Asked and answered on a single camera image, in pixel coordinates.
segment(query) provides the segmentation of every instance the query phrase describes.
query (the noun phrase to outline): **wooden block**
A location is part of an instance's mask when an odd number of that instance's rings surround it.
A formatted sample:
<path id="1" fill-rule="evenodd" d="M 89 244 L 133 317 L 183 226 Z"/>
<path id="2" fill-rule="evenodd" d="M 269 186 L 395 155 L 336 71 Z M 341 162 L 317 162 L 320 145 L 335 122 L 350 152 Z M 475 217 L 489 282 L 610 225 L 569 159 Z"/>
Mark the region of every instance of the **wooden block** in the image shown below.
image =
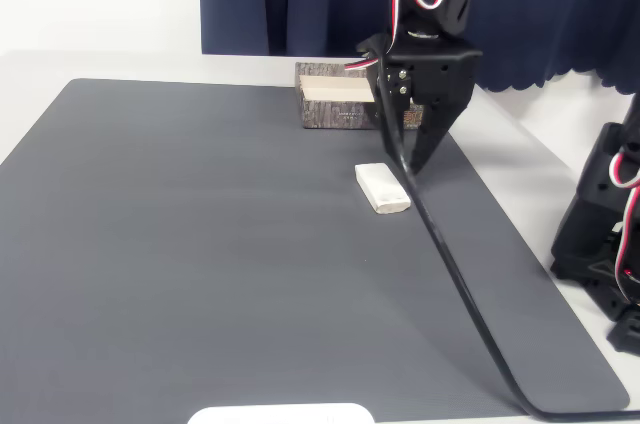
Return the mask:
<path id="1" fill-rule="evenodd" d="M 314 129 L 374 129 L 365 108 L 375 109 L 366 70 L 345 71 L 342 64 L 296 63 L 296 93 L 302 125 Z M 417 129 L 422 106 L 411 104 L 405 129 Z"/>
<path id="2" fill-rule="evenodd" d="M 384 163 L 357 165 L 356 179 L 378 214 L 402 212 L 411 206 L 411 199 Z"/>

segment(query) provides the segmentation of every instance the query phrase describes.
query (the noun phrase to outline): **gray mat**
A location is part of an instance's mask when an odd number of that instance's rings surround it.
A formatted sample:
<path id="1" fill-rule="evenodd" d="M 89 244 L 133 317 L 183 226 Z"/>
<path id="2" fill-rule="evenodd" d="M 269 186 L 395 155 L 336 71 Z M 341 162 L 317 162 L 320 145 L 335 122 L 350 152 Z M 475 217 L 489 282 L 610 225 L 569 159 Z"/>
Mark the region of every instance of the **gray mat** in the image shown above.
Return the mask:
<path id="1" fill-rule="evenodd" d="M 374 131 L 293 89 L 81 80 L 0 166 L 0 422 L 183 424 L 356 402 L 378 421 L 520 413 L 411 209 L 377 216 Z M 427 201 L 518 380 L 628 396 L 452 140 Z"/>

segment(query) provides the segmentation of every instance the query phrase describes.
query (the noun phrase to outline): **black bracket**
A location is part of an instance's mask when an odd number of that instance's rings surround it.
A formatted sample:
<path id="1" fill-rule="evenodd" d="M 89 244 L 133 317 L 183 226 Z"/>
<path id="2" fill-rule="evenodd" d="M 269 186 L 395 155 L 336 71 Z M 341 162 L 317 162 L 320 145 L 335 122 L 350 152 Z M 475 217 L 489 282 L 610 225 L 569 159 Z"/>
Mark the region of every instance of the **black bracket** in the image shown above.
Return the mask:
<path id="1" fill-rule="evenodd" d="M 386 37 L 376 35 L 362 43 L 360 50 L 378 55 L 384 49 Z M 423 106 L 422 122 L 417 131 L 411 155 L 411 170 L 417 174 L 427 163 L 458 116 L 467 108 L 475 85 L 475 70 L 482 53 L 464 39 L 440 36 L 437 39 L 399 36 L 392 51 L 386 55 L 386 68 L 379 75 L 378 66 L 371 66 L 367 78 L 376 102 L 372 120 L 382 124 L 384 112 L 380 100 L 378 79 L 386 79 L 396 120 L 402 126 L 404 112 L 413 102 Z M 390 148 L 386 126 L 380 125 L 388 154 Z"/>

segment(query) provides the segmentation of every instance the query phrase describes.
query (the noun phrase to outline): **navy curtain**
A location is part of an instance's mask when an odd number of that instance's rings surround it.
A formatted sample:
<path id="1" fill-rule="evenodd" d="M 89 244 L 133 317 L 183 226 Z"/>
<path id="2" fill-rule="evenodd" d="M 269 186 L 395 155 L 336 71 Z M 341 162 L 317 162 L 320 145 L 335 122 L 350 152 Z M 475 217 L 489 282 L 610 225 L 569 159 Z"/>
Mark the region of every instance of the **navy curtain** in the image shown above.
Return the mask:
<path id="1" fill-rule="evenodd" d="M 388 0 L 201 0 L 202 50 L 355 56 L 387 12 Z M 484 52 L 478 84 L 493 91 L 570 69 L 640 90 L 640 0 L 473 0 L 465 37 Z"/>

